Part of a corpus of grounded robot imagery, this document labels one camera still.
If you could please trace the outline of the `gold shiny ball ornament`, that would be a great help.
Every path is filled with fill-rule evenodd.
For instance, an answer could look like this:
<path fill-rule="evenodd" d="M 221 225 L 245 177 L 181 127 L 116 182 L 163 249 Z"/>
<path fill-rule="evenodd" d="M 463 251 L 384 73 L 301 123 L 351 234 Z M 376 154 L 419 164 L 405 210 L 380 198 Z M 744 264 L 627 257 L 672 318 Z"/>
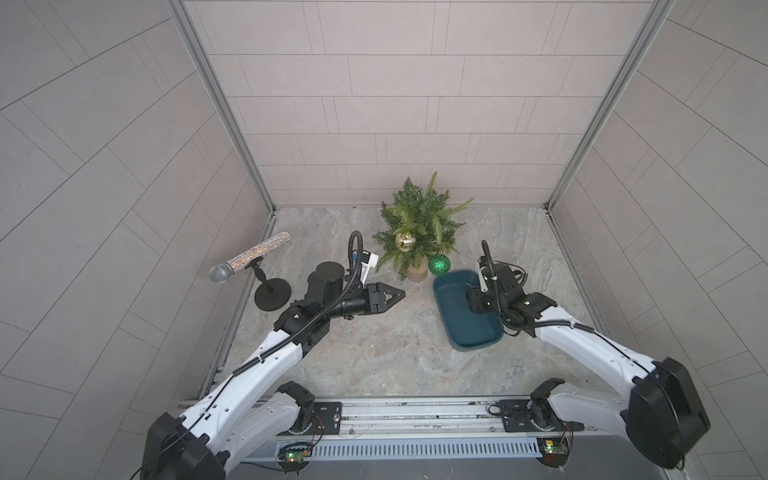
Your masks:
<path fill-rule="evenodd" d="M 399 251 L 407 253 L 416 246 L 417 239 L 410 232 L 399 232 L 395 235 L 395 245 Z"/>

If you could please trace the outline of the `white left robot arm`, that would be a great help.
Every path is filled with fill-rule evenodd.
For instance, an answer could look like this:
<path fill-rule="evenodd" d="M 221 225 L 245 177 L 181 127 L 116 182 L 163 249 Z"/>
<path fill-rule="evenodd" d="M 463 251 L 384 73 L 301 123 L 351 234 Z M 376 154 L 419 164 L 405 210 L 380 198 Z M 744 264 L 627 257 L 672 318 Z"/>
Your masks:
<path fill-rule="evenodd" d="M 272 437 L 308 428 L 314 396 L 288 382 L 264 405 L 258 400 L 328 333 L 334 318 L 382 314 L 403 290 L 360 281 L 350 270 L 323 262 L 308 278 L 305 297 L 280 315 L 262 344 L 212 393 L 182 414 L 162 414 L 149 428 L 138 479 L 224 479 Z"/>

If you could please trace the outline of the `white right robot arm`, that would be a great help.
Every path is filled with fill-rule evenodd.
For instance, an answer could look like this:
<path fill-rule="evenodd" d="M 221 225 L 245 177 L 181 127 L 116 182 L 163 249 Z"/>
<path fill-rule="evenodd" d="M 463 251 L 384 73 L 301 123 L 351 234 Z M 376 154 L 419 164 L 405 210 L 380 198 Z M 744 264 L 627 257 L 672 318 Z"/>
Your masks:
<path fill-rule="evenodd" d="M 523 289 L 525 273 L 478 261 L 478 286 L 468 293 L 473 313 L 497 317 L 506 333 L 525 333 L 557 347 L 610 387 L 605 393 L 551 378 L 530 395 L 528 412 L 541 431 L 573 423 L 626 438 L 653 464 L 681 469 L 685 457 L 710 430 L 711 422 L 687 368 L 638 353 L 582 323 L 546 295 Z"/>

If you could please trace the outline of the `green glitter ball ornament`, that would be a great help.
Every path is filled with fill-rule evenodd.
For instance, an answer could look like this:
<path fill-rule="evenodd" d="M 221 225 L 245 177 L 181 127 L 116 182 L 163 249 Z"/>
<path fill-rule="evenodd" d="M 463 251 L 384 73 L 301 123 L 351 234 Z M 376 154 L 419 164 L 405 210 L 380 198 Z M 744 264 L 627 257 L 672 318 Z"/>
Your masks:
<path fill-rule="evenodd" d="M 434 276 L 442 276 L 451 270 L 451 261 L 447 255 L 440 252 L 428 259 L 427 267 Z"/>

